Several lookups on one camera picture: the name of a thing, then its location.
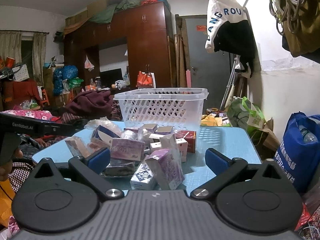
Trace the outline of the green white plastic bag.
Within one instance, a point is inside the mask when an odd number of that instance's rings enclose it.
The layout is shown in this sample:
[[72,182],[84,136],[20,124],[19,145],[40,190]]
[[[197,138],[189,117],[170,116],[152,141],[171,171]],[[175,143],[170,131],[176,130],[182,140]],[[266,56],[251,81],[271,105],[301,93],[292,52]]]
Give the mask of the green white plastic bag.
[[251,133],[255,129],[263,129],[265,118],[258,106],[245,96],[234,97],[227,109],[227,117],[232,127],[240,127]]

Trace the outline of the purple white carton box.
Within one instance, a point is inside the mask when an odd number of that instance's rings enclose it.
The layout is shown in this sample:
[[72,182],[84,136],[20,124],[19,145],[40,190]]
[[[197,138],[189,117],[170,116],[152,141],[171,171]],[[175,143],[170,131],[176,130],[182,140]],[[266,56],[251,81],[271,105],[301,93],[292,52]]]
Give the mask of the purple white carton box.
[[162,190],[175,190],[184,181],[181,159],[173,149],[156,150],[145,162]]

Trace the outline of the purple pink flat box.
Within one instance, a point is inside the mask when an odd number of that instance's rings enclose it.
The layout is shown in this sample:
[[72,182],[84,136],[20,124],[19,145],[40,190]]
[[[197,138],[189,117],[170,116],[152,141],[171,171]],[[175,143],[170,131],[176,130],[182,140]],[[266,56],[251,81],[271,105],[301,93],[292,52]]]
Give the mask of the purple pink flat box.
[[142,141],[114,138],[111,145],[111,158],[141,161],[145,143]]

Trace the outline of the maroon clothing heap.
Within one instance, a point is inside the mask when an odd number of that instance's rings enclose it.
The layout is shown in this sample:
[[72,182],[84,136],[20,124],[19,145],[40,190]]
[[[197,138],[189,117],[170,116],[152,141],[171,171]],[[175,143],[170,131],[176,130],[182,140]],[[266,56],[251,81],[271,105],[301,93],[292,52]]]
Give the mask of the maroon clothing heap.
[[108,117],[112,112],[113,98],[109,90],[89,90],[79,93],[65,105],[68,113],[88,118]]

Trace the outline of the white pink small box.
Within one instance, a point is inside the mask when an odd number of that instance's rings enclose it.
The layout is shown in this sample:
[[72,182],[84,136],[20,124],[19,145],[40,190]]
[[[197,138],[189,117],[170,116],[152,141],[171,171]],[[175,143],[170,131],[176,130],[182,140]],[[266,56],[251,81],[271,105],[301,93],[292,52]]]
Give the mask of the white pink small box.
[[[188,142],[185,139],[180,138],[180,139],[176,139],[176,145],[178,146],[178,149],[180,152],[181,162],[185,163],[187,160]],[[171,146],[164,146],[161,144],[161,142],[153,142],[150,144],[151,152],[164,149],[164,148],[171,148]]]

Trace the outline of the blue plastic sacks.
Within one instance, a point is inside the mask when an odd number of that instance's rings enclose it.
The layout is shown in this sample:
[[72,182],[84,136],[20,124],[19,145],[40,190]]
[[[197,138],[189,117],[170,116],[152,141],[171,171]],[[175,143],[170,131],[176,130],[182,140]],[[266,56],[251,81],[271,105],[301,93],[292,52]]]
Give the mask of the blue plastic sacks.
[[82,79],[78,78],[78,69],[74,65],[67,65],[61,68],[56,68],[53,72],[53,95],[62,94],[65,86],[68,88],[79,87]]

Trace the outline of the pink floral blanket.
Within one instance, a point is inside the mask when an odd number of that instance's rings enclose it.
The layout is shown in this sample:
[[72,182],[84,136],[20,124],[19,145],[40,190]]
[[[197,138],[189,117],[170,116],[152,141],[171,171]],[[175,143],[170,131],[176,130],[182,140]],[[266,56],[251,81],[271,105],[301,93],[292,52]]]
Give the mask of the pink floral blanket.
[[50,111],[41,111],[41,110],[7,110],[3,111],[3,113],[11,114],[11,115],[17,115],[17,116],[23,116],[23,117],[29,117],[34,119],[41,119],[41,120],[51,120],[53,118]]

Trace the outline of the red orange gift bag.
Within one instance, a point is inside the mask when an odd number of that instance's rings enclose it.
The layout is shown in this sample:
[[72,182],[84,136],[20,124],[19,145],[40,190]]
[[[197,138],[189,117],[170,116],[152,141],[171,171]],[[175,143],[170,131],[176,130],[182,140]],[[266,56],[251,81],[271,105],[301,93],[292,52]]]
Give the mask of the red orange gift bag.
[[139,71],[136,86],[138,88],[156,88],[154,73]]

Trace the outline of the beige window curtain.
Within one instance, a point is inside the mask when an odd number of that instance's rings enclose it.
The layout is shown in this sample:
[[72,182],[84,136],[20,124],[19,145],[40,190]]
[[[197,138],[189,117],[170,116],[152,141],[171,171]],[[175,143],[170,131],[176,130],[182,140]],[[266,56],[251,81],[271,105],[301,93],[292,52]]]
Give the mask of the beige window curtain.
[[33,76],[39,86],[43,86],[43,66],[46,59],[47,34],[33,35]]

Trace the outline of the dark red wooden wardrobe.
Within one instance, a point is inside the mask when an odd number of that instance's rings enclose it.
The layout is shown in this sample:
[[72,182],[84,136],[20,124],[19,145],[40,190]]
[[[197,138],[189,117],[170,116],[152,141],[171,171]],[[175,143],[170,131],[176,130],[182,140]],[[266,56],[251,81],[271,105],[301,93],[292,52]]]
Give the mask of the dark red wooden wardrobe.
[[85,22],[64,37],[65,64],[75,65],[87,85],[100,72],[99,51],[120,44],[127,45],[132,89],[145,70],[154,73],[157,87],[176,87],[171,12],[164,2],[116,12],[111,23]]

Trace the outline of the red cigarette box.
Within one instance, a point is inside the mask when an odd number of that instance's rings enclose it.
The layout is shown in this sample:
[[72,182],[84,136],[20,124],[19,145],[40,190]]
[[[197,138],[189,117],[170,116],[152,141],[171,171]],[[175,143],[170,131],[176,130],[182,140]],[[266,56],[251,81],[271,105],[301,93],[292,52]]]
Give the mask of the red cigarette box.
[[187,151],[189,153],[196,152],[196,131],[179,130],[175,132],[177,139],[184,139],[188,142]]

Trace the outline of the white blue patterned box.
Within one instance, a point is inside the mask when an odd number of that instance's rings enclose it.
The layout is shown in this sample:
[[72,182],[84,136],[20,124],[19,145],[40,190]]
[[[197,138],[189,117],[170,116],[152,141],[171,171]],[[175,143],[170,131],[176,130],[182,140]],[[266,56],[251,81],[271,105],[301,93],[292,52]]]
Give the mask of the white blue patterned box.
[[135,190],[151,191],[157,185],[152,171],[147,163],[142,161],[130,180],[131,187]]

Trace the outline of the white plastic mesh basket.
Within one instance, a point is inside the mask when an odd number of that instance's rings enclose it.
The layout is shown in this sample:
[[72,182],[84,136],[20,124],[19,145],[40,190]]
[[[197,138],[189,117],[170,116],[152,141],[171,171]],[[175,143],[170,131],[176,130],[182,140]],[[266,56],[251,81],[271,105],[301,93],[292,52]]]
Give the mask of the white plastic mesh basket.
[[143,88],[118,93],[114,99],[127,127],[157,124],[196,131],[208,95],[205,88]]

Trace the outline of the blue non-woven shopping bag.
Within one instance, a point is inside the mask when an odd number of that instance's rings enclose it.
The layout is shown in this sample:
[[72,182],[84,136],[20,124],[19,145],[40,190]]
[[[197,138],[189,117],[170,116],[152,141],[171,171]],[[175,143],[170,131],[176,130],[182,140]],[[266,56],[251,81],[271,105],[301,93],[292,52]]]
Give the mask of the blue non-woven shopping bag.
[[319,115],[291,114],[274,160],[298,193],[306,193],[319,165]]

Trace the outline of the brown paper bag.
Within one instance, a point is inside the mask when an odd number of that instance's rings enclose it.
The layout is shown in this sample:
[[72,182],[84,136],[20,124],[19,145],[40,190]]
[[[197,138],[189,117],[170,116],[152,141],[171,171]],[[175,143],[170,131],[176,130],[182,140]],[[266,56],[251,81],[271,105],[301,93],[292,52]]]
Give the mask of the brown paper bag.
[[262,129],[256,128],[250,135],[255,149],[260,155],[272,155],[280,145],[278,138],[273,132],[273,128],[274,120],[271,118],[264,124]]

